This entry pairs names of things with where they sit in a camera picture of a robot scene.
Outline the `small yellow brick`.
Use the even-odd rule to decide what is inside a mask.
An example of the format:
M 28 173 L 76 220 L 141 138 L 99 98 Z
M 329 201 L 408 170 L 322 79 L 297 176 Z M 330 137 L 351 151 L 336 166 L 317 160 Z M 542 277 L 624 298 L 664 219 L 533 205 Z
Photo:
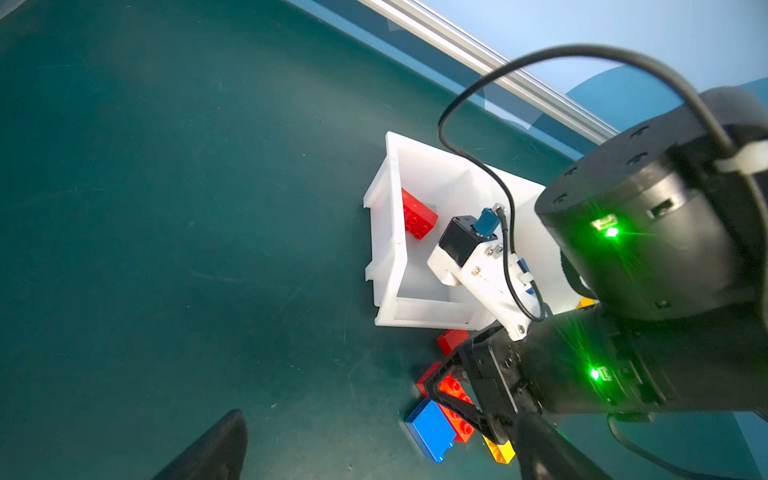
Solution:
M 496 444 L 485 436 L 483 436 L 483 440 L 497 463 L 509 465 L 515 458 L 516 452 L 510 441 L 503 444 Z

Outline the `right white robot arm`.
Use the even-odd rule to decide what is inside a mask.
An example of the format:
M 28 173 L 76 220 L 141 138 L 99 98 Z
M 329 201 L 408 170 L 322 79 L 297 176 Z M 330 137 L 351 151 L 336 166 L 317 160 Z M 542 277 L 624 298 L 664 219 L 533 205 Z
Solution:
M 767 408 L 767 110 L 703 93 L 736 149 L 686 107 L 592 151 L 531 198 L 517 240 L 499 194 L 448 203 L 429 265 L 490 325 L 422 381 L 488 438 L 544 414 Z

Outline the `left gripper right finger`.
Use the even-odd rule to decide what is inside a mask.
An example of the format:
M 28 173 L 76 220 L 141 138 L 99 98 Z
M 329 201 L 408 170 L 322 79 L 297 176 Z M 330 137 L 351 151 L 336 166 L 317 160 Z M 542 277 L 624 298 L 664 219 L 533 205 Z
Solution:
M 512 427 L 512 446 L 524 480 L 610 479 L 595 462 L 537 413 L 521 410 L 517 414 Z

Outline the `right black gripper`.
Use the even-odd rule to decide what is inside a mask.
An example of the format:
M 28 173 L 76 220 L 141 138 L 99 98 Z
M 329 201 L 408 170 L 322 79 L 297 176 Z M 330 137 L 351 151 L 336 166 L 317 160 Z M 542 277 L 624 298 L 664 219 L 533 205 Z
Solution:
M 518 341 L 501 326 L 464 342 L 424 381 L 427 397 L 491 441 L 524 408 L 640 415 L 767 409 L 767 330 L 732 306 L 671 321 L 601 306 L 559 314 Z

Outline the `red brick top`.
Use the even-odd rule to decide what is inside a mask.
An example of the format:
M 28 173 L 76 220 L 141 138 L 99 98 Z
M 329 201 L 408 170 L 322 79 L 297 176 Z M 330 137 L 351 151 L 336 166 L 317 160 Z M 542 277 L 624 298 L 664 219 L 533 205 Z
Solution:
M 448 357 L 469 337 L 466 330 L 448 330 L 437 338 L 437 344 L 443 355 Z

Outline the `blue brick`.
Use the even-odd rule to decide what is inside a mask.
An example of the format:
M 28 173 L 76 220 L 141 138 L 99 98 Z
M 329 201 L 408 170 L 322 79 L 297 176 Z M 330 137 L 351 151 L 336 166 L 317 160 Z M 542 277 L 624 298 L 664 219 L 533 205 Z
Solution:
M 405 420 L 406 428 L 422 453 L 435 463 L 442 463 L 454 446 L 455 431 L 440 405 L 423 399 Z

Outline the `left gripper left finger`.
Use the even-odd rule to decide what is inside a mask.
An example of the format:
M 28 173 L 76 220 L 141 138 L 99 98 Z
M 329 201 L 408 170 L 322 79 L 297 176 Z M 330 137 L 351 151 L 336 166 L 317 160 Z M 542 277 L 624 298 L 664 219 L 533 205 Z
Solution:
M 158 472 L 153 480 L 238 480 L 248 448 L 248 429 L 234 409 Z

